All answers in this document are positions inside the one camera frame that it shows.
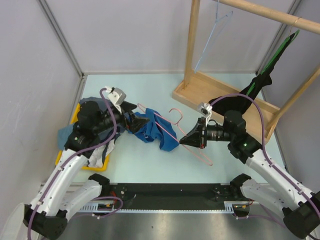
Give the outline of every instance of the table surface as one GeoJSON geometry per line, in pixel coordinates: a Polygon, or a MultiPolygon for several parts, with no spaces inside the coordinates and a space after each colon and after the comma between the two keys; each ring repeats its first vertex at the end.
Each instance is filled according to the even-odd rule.
{"type": "MultiPolygon", "coordinates": [[[[255,76],[229,73],[212,75],[240,89],[246,87],[255,76]]],[[[173,122],[177,121],[180,115],[177,112],[169,113],[169,110],[180,109],[184,115],[180,126],[187,133],[201,115],[172,98],[172,92],[182,79],[182,74],[89,75],[82,97],[100,97],[99,90],[104,86],[120,88],[127,95],[126,101],[141,103],[173,122]]],[[[178,139],[183,137],[176,126],[173,129],[178,139]]],[[[112,183],[229,183],[242,173],[259,183],[266,182],[230,154],[227,142],[211,141],[203,150],[213,161],[213,166],[204,164],[181,145],[171,152],[166,152],[159,149],[159,144],[158,140],[144,143],[136,136],[124,132],[110,154],[107,170],[99,174],[109,178],[112,183]]],[[[272,159],[281,167],[284,166],[274,135],[266,145],[266,150],[272,159]]],[[[93,173],[95,172],[90,170],[80,170],[73,182],[84,183],[93,173]]]]}
{"type": "MultiPolygon", "coordinates": [[[[266,215],[259,205],[253,215],[266,215]]],[[[263,218],[236,220],[231,214],[116,213],[100,219],[71,220],[59,240],[299,240],[288,229],[263,218]]]]}

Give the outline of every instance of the yellow basket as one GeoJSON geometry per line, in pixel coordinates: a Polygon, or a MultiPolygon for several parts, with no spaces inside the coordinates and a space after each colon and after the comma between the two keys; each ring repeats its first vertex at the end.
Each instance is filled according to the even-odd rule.
{"type": "MultiPolygon", "coordinates": [[[[77,114],[78,114],[79,110],[80,110],[80,104],[78,103],[76,108],[75,108],[75,111],[74,111],[74,114],[72,116],[72,119],[70,121],[70,124],[74,124],[76,121],[78,121],[77,114]]],[[[59,153],[58,153],[58,156],[56,156],[55,165],[57,165],[59,163],[61,155],[62,155],[62,151],[60,150],[59,153]]],[[[101,168],[83,166],[82,169],[84,169],[84,170],[92,170],[92,171],[97,171],[97,172],[103,172],[103,171],[107,170],[109,158],[110,158],[110,156],[108,154],[105,157],[103,166],[101,168]]]]}

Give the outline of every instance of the wooden post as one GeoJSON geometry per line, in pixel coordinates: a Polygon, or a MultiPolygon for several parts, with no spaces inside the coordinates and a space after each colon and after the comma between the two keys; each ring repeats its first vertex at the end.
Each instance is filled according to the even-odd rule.
{"type": "Polygon", "coordinates": [[[186,47],[186,59],[184,67],[183,88],[185,88],[189,82],[192,73],[192,59],[194,56],[198,17],[199,17],[200,0],[192,0],[188,44],[186,47]]]}
{"type": "Polygon", "coordinates": [[[304,83],[292,94],[286,101],[282,108],[273,116],[268,123],[266,129],[271,129],[273,125],[277,124],[278,120],[283,114],[294,104],[294,102],[301,96],[301,94],[320,76],[320,65],[315,68],[313,73],[304,81],[304,83]]]}
{"type": "Polygon", "coordinates": [[[314,21],[306,20],[245,0],[219,0],[219,3],[320,35],[320,23],[314,21]]]}

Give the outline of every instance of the pink hanger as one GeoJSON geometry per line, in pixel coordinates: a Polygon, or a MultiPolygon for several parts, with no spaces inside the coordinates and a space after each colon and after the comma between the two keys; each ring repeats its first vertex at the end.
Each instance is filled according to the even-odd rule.
{"type": "MultiPolygon", "coordinates": [[[[138,103],[137,106],[138,106],[138,108],[139,108],[143,113],[146,113],[146,111],[145,111],[146,107],[145,107],[145,106],[143,106],[141,103],[138,103]]],[[[158,116],[159,118],[162,118],[163,120],[171,123],[172,125],[176,125],[176,126],[179,128],[179,130],[186,136],[186,133],[185,133],[185,132],[181,129],[181,127],[179,126],[180,121],[181,121],[182,118],[184,117],[183,113],[181,112],[181,110],[179,110],[179,109],[177,109],[177,108],[175,108],[175,107],[171,108],[170,111],[169,111],[169,113],[171,113],[172,110],[176,110],[176,111],[178,111],[178,112],[180,113],[180,116],[181,116],[181,117],[180,117],[180,119],[179,119],[177,122],[172,122],[172,121],[166,119],[165,117],[161,116],[160,114],[158,114],[158,113],[156,113],[156,112],[154,113],[154,115],[158,116]]],[[[176,140],[176,141],[179,143],[179,140],[178,140],[176,137],[174,137],[172,134],[170,134],[166,129],[164,129],[158,122],[155,122],[155,124],[156,124],[157,126],[159,126],[159,127],[160,127],[163,131],[165,131],[170,137],[172,137],[174,140],[176,140]]],[[[198,159],[200,159],[202,162],[204,162],[205,164],[207,164],[207,165],[209,165],[209,166],[212,166],[212,165],[213,165],[212,160],[211,160],[210,158],[208,158],[208,156],[206,156],[204,153],[202,153],[199,148],[198,148],[199,154],[202,155],[204,158],[206,158],[207,161],[204,160],[203,158],[201,158],[200,156],[198,156],[198,155],[197,155],[194,151],[192,151],[189,147],[187,147],[187,146],[185,146],[185,145],[183,145],[183,144],[181,144],[181,145],[182,145],[185,149],[187,149],[190,153],[192,153],[194,156],[196,156],[198,159]]]]}

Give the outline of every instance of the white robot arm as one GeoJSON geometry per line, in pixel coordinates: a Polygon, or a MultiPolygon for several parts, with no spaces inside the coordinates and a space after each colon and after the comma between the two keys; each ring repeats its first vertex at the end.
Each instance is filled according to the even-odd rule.
{"type": "Polygon", "coordinates": [[[135,133],[149,121],[148,118],[133,114],[132,110],[137,105],[124,101],[126,94],[122,90],[105,87],[100,95],[105,100],[107,110],[101,111],[95,101],[87,101],[80,106],[78,122],[64,145],[59,163],[38,195],[30,204],[25,204],[23,223],[28,227],[28,235],[32,229],[49,240],[56,240],[80,208],[92,199],[108,196],[110,181],[99,174],[90,176],[71,195],[66,196],[66,192],[95,148],[105,145],[112,138],[111,135],[100,143],[99,134],[113,128],[112,133],[115,135],[117,125],[135,133]],[[112,106],[104,98],[103,91],[109,93],[108,99],[112,106]]]}
{"type": "Polygon", "coordinates": [[[261,203],[283,219],[286,227],[304,239],[320,224],[320,192],[313,193],[278,166],[263,146],[246,132],[246,121],[235,110],[227,111],[223,125],[209,125],[212,107],[202,103],[195,127],[180,140],[181,144],[205,148],[207,141],[226,141],[230,153],[259,173],[270,185],[265,187],[241,174],[230,182],[244,197],[261,203]]]}

